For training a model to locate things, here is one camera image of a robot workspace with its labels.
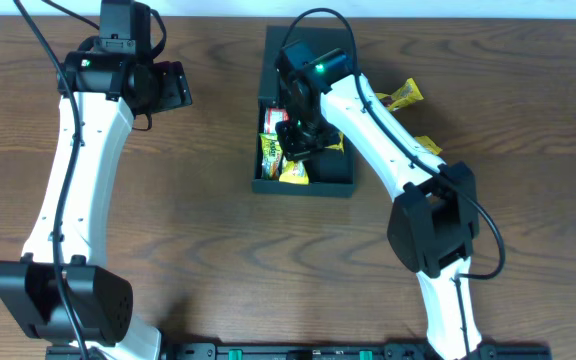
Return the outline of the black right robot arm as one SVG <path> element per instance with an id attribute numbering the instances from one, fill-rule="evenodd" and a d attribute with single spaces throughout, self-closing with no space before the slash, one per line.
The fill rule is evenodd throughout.
<path id="1" fill-rule="evenodd" d="M 293 43 L 276 67 L 289 121 L 277 124 L 286 159 L 306 160 L 345 136 L 379 176 L 392 200 L 387 238 L 416 274 L 427 340 L 442 359 L 463 359 L 480 345 L 469 281 L 473 241 L 485 213 L 463 163 L 447 165 L 381 104 L 355 60 L 341 49 L 315 56 Z"/>

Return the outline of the yellow Julies snack packet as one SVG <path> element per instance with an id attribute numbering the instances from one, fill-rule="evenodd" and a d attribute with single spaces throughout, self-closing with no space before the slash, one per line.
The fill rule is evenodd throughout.
<path id="1" fill-rule="evenodd" d="M 439 155 L 442 149 L 428 136 L 417 136 L 415 140 L 434 155 Z"/>

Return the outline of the yellow Apollo cake packet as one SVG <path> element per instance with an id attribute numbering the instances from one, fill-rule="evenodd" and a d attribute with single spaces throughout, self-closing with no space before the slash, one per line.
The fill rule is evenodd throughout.
<path id="1" fill-rule="evenodd" d="M 308 185 L 310 183 L 306 168 L 302 161 L 282 161 L 279 181 L 294 185 Z"/>

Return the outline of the small yellow snack packet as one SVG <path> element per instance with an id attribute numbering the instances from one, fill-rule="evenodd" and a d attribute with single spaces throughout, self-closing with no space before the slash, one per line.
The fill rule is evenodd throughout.
<path id="1" fill-rule="evenodd" d="M 344 134 L 339 132 L 338 142 L 327 146 L 327 149 L 344 152 Z"/>

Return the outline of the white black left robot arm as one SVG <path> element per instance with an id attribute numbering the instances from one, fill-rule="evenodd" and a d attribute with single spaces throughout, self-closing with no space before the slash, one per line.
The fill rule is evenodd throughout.
<path id="1" fill-rule="evenodd" d="M 117 167 L 139 115 L 192 100 L 183 67 L 75 51 L 58 67 L 60 132 L 37 221 L 17 261 L 0 261 L 0 299 L 22 332 L 72 359 L 157 359 L 163 336 L 133 312 L 131 284 L 107 270 Z"/>

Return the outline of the green yellow snack bar wrapper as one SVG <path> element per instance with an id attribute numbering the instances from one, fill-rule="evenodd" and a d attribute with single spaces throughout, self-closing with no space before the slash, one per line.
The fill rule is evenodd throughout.
<path id="1" fill-rule="evenodd" d="M 283 151 L 276 134 L 260 133 L 262 150 L 261 176 L 266 180 L 278 180 Z"/>

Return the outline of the yellow chocolate cake packet top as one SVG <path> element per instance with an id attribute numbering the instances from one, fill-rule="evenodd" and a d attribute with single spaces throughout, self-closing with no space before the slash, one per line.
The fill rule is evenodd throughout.
<path id="1" fill-rule="evenodd" d="M 376 96 L 389 112 L 408 107 L 424 99 L 413 78 L 408 78 L 399 89 L 391 94 L 377 93 Z"/>

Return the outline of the black box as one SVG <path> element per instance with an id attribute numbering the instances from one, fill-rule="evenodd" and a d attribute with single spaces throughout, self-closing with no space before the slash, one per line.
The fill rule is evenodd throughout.
<path id="1" fill-rule="evenodd" d="M 278 88 L 274 67 L 279 45 L 287 31 L 286 26 L 266 27 L 258 93 L 256 120 L 258 132 L 263 131 L 266 110 L 278 108 L 280 106 L 278 101 L 287 97 L 285 91 Z M 336 48 L 346 52 L 351 50 L 350 39 L 344 29 L 297 27 L 291 32 L 289 41 L 305 42 L 317 56 Z M 305 170 L 309 183 L 296 185 L 262 177 L 262 147 L 261 143 L 257 142 L 252 191 L 258 194 L 349 198 L 355 190 L 355 149 L 349 141 L 345 141 L 343 146 L 343 151 L 326 149 L 307 160 Z"/>

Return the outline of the red snack can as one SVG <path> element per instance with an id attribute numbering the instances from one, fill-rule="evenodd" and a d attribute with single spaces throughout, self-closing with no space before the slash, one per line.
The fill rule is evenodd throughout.
<path id="1" fill-rule="evenodd" d="M 278 123 L 288 121 L 289 116 L 285 109 L 268 107 L 263 119 L 263 132 L 265 134 L 275 134 Z"/>

